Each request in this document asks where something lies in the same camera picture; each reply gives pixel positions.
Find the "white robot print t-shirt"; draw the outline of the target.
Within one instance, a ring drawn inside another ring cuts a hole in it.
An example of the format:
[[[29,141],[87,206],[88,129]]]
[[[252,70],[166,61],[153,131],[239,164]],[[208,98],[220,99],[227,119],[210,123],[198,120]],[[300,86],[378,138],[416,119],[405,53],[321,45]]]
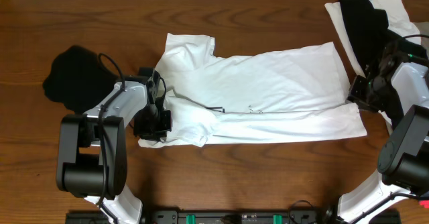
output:
[[[215,39],[168,34],[156,65],[172,130],[146,148],[317,142],[366,135],[348,103],[349,80],[333,43],[256,56],[217,57]]]

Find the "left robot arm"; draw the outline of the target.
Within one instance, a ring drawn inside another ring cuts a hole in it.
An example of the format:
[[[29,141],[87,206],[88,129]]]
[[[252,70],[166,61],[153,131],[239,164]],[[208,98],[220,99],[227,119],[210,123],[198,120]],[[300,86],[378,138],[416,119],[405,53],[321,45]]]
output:
[[[110,223],[144,223],[143,202],[126,185],[127,126],[140,139],[158,141],[172,129],[158,95],[160,82],[124,80],[94,108],[67,115],[60,125],[56,184],[96,205]]]

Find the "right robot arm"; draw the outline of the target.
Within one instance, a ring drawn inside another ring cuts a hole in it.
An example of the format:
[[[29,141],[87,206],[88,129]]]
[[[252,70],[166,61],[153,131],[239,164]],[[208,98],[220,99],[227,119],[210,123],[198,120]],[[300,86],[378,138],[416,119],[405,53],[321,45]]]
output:
[[[383,82],[398,95],[404,116],[382,147],[376,171],[339,198],[327,223],[382,223],[383,211],[405,199],[428,207],[428,60],[395,53],[369,85],[379,90]]]

